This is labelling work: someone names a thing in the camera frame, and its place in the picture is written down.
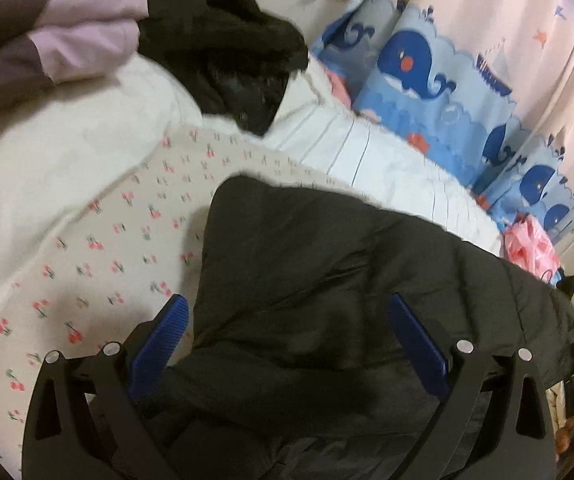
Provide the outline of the black puffer jacket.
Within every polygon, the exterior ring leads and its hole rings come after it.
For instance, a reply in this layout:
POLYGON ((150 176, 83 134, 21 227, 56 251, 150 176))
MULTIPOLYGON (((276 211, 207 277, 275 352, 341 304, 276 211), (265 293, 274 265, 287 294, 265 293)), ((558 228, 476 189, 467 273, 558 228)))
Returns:
POLYGON ((399 295, 453 340, 572 367, 574 307, 421 218, 239 176, 213 196, 191 353, 142 410, 182 479, 387 479, 430 396, 387 317, 399 295))

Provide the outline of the cherry print bed sheet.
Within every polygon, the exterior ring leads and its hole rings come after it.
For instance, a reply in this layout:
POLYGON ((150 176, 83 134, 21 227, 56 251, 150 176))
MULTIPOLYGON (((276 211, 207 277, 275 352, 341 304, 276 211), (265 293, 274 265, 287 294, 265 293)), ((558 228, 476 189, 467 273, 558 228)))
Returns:
POLYGON ((234 174, 337 190, 340 182, 242 136, 182 128, 97 205, 59 228, 0 301, 0 466, 22 474, 22 437, 52 350, 90 356, 127 338, 170 296, 196 295, 212 196, 234 174))

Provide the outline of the white pillow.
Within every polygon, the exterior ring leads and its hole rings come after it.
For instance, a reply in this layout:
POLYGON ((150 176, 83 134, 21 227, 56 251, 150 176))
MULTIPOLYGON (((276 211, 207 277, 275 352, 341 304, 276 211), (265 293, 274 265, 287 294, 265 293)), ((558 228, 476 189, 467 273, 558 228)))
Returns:
POLYGON ((63 84, 0 116, 0 292, 48 233, 153 151, 195 100, 134 55, 104 78, 63 84))

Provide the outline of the white striped quilt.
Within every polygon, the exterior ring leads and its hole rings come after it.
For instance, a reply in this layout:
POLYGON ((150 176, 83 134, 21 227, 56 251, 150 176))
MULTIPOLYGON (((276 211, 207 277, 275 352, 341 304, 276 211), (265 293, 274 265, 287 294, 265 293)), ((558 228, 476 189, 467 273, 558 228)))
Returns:
POLYGON ((333 95, 321 63, 312 58, 289 82, 285 99, 305 104, 274 120, 261 139, 267 148, 500 255, 500 231, 456 178, 393 132, 350 112, 333 95))

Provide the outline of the blue whale print curtain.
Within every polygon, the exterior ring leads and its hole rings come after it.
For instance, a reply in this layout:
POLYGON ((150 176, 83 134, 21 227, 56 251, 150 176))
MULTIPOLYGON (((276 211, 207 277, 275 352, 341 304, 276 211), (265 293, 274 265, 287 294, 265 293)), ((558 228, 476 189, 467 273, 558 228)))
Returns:
POLYGON ((342 79, 354 112, 455 177, 499 226, 530 214, 554 243, 572 231, 566 150, 516 115, 502 46, 489 55, 458 50, 436 29, 432 6, 360 0, 312 50, 342 79))

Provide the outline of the lavender purple garment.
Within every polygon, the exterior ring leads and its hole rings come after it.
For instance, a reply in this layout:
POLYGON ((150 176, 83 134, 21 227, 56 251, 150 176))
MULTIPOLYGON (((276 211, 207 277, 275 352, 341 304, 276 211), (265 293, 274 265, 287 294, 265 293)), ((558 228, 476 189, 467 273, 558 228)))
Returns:
POLYGON ((0 0, 0 113, 138 50, 147 0, 0 0))

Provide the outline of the black fuzzy garment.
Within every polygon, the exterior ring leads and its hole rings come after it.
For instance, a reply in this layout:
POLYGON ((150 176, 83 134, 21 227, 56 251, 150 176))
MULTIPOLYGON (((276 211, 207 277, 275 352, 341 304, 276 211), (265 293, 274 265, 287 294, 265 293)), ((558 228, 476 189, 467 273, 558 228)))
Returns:
POLYGON ((203 114, 264 136, 291 76, 309 65, 293 23, 255 0, 147 0, 138 53, 168 70, 203 114))

